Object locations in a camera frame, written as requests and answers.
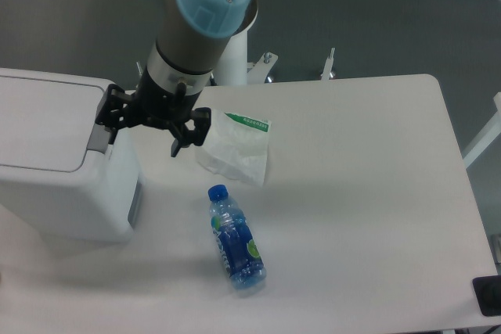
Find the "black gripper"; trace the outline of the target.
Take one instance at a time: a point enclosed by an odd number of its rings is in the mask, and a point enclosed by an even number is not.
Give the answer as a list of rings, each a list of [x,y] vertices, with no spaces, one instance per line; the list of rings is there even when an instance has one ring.
[[[211,109],[195,108],[202,76],[185,76],[170,67],[158,73],[147,67],[133,95],[109,84],[99,101],[95,124],[108,133],[113,145],[119,130],[144,125],[169,130],[175,140],[171,157],[190,145],[202,146],[211,127]]]

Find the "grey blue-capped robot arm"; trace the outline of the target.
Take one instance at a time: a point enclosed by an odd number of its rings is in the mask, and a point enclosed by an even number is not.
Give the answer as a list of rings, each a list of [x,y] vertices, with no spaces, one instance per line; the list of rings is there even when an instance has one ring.
[[[239,30],[251,0],[161,0],[166,17],[137,89],[127,94],[109,84],[95,123],[114,144],[120,130],[138,125],[168,130],[171,156],[203,145],[211,110],[194,105],[211,79],[230,38]]]

